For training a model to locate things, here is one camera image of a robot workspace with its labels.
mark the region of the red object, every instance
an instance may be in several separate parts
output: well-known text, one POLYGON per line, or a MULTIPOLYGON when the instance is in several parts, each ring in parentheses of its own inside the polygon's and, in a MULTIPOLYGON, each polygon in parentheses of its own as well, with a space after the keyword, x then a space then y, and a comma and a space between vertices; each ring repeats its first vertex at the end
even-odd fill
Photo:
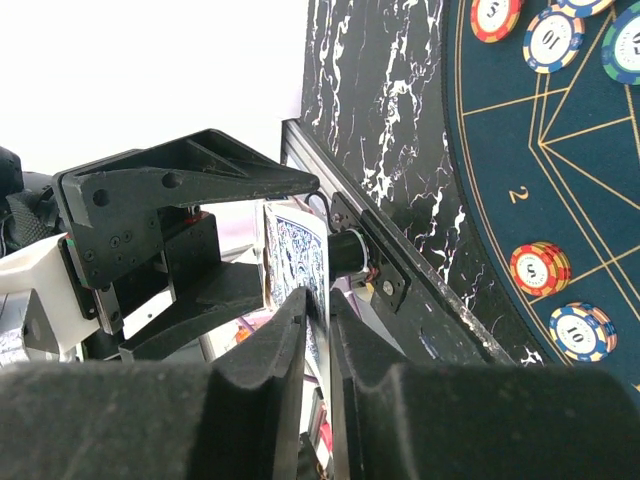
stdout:
POLYGON ((320 427, 320 438, 324 442, 329 453, 333 452, 333 434, 331 433, 331 425, 327 422, 320 427))

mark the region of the white background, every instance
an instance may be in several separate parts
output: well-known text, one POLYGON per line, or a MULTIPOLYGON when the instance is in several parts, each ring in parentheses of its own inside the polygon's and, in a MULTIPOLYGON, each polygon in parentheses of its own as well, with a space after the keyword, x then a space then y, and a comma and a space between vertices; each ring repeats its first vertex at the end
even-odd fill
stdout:
POLYGON ((0 145, 53 174, 218 128, 278 159, 304 0, 0 0, 0 145))

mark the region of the bolt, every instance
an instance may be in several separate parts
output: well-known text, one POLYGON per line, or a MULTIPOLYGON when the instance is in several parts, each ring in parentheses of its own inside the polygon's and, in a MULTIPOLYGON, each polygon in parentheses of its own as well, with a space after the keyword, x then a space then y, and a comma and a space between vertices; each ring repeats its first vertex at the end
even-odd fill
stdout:
POLYGON ((389 296, 393 295, 393 284, 389 280, 385 280, 382 284, 382 291, 389 296))

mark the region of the red poker chip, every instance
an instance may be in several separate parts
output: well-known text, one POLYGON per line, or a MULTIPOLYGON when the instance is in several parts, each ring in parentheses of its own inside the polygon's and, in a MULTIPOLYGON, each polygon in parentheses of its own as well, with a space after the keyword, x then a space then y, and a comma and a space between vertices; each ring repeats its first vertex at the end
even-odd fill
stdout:
POLYGON ((518 23, 521 8, 521 0, 473 0, 471 29, 485 43, 502 40, 518 23))

